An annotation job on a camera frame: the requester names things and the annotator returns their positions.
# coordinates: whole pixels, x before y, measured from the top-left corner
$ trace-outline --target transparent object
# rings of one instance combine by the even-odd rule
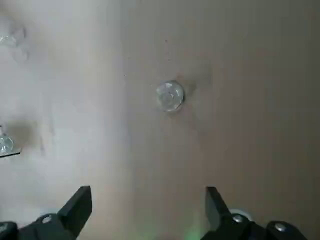
[[[0,125],[0,158],[9,157],[21,153],[21,148],[14,145],[14,141],[3,132]]]
[[[0,136],[0,153],[1,154],[11,153],[13,149],[14,149],[14,142],[12,141],[12,139],[5,134]]]
[[[7,47],[18,63],[24,63],[29,57],[25,38],[25,28],[0,12],[0,46]]]
[[[178,110],[185,98],[183,87],[175,80],[166,81],[158,86],[156,95],[159,106],[166,112]]]

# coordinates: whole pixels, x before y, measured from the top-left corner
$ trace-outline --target screw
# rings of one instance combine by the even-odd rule
[[[48,222],[50,222],[50,221],[51,221],[51,215],[46,216],[44,219],[42,219],[42,223],[43,223],[43,224],[46,224],[46,223],[48,223]]]
[[[241,215],[235,215],[232,219],[238,224],[243,221],[243,217]]]
[[[8,227],[8,223],[4,223],[4,224],[0,225],[0,234],[1,234],[3,231],[7,230],[7,227]]]
[[[282,223],[280,222],[277,222],[275,225],[274,225],[275,229],[277,229],[279,232],[284,232],[286,230],[286,226],[283,225]]]

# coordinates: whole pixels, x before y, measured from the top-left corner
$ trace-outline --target clear plastic piece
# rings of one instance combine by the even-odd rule
[[[0,158],[20,154],[21,148],[14,145],[14,141],[3,132],[0,126]]]
[[[175,80],[166,81],[156,89],[157,102],[165,112],[177,111],[183,103],[183,87]]]
[[[0,12],[0,46],[7,47],[17,63],[24,63],[29,57],[25,38],[25,28]]]

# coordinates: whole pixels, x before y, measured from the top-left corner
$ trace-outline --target clear glass object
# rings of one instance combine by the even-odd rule
[[[166,112],[177,111],[185,98],[183,87],[175,80],[158,86],[156,95],[159,106]]]
[[[0,154],[10,154],[14,149],[14,141],[3,132],[0,126]]]
[[[24,63],[29,57],[25,38],[25,28],[0,12],[0,46],[7,47],[18,63]]]

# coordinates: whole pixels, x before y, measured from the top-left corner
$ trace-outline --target beige surface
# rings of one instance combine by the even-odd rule
[[[204,187],[260,224],[320,237],[317,8],[310,0],[1,0],[30,60],[0,50],[0,219],[21,224],[91,185],[80,239],[196,240]],[[183,109],[155,88],[178,79]]]

